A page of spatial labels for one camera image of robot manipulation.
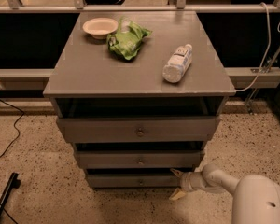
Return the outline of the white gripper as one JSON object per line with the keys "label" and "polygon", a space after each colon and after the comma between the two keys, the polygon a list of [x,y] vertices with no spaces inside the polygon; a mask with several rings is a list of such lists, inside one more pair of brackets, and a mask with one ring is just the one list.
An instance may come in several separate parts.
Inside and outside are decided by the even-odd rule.
{"label": "white gripper", "polygon": [[183,198],[187,192],[193,192],[200,189],[203,186],[203,177],[200,172],[182,172],[175,168],[171,168],[170,171],[177,177],[180,178],[180,187],[176,188],[175,191],[171,194],[169,199],[171,201],[176,201],[180,198]]}

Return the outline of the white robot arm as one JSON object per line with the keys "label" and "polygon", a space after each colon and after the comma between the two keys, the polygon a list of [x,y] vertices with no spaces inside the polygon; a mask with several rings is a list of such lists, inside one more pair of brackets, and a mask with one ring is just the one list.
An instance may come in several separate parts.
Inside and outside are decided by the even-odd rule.
{"label": "white robot arm", "polygon": [[206,164],[200,172],[174,168],[171,172],[179,179],[171,200],[197,190],[227,191],[232,196],[231,224],[280,224],[280,186],[265,176],[246,175],[238,179],[214,164]]}

